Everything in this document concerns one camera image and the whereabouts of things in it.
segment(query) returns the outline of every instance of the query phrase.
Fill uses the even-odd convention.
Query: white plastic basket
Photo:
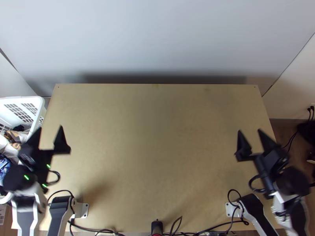
[[[46,114],[44,104],[44,99],[39,96],[0,98],[0,132],[32,122],[29,139],[42,126]]]

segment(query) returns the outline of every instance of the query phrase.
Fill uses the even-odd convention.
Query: white wall
[[[263,96],[270,118],[307,119],[315,105],[315,35]]]
[[[264,92],[315,31],[313,0],[4,0],[0,9],[0,47],[43,96],[55,83],[117,73],[231,76]]]
[[[36,93],[0,53],[0,98],[14,96],[36,96]]]

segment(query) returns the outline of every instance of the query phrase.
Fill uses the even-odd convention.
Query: table top
[[[157,218],[166,232],[179,216],[184,232],[230,221],[227,192],[249,194],[248,181],[257,174],[253,162],[236,161],[237,131],[253,152],[262,151],[258,128],[274,138],[255,85],[57,84],[42,149],[53,147],[59,125],[72,152],[54,156],[51,167],[61,180],[47,196],[68,189],[90,204],[88,217],[76,224],[121,232],[149,232]],[[272,202],[258,196],[279,228]],[[47,211],[41,229],[49,224]]]

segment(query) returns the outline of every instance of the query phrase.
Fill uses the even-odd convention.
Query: wooden floor
[[[272,128],[273,128],[274,135],[276,137],[277,142],[283,145],[286,144],[288,140],[290,139],[290,137],[296,132],[297,123],[271,122],[271,124],[272,124]],[[290,164],[297,167],[301,171],[303,171],[309,178],[309,181],[313,182],[311,175],[315,168],[315,165],[306,162],[306,158],[307,158],[309,150],[311,150],[311,146],[301,136],[297,135],[293,141],[293,144],[290,150],[290,156],[291,156]],[[309,221],[315,222],[315,188],[312,188],[311,193],[308,196],[306,196],[306,204],[308,206],[308,211],[309,211]],[[11,223],[12,223],[12,217],[9,216],[8,218],[6,218],[5,225],[0,226],[0,235],[6,235],[6,236],[17,235],[16,230],[10,229]],[[309,224],[309,231],[315,232],[314,224]],[[240,236],[259,236],[259,234],[256,231],[239,231],[235,233]],[[280,236],[286,235],[284,230],[278,230],[278,233]]]

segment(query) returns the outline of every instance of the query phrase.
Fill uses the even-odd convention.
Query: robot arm
[[[309,194],[308,179],[301,171],[292,166],[285,168],[289,163],[288,153],[263,131],[258,130],[258,133],[264,152],[252,154],[251,146],[243,133],[238,132],[237,151],[235,153],[237,161],[254,161],[258,171],[258,175],[249,181],[249,187],[254,192],[264,193],[266,199],[273,199],[271,210],[276,221],[285,229],[287,235],[307,236],[309,235],[307,229],[308,218],[304,196]],[[264,185],[263,189],[252,187],[253,180],[258,178],[261,179]],[[252,209],[251,202],[255,202],[256,199],[251,197],[250,200],[248,197],[249,201],[246,203],[243,201],[245,197],[238,199],[236,202],[243,206],[243,216],[246,218],[246,212],[250,213],[254,210],[255,207]],[[263,209],[261,207],[258,209],[260,209],[259,215],[263,215]],[[268,229],[269,226],[263,226],[259,223],[261,221],[259,220],[260,217],[257,218],[256,215],[251,215],[254,218],[250,216],[247,219],[253,222],[260,235],[272,235]]]
[[[53,150],[38,148],[41,128],[21,146],[19,165],[11,165],[3,179],[7,195],[0,204],[11,201],[13,224],[18,227],[18,236],[36,236],[47,207],[44,195],[48,191],[47,183],[50,163],[54,154],[69,154],[62,126],[60,127]],[[86,218],[89,204],[78,203],[74,196],[55,197],[50,204],[52,221],[48,236],[62,236],[70,218]]]

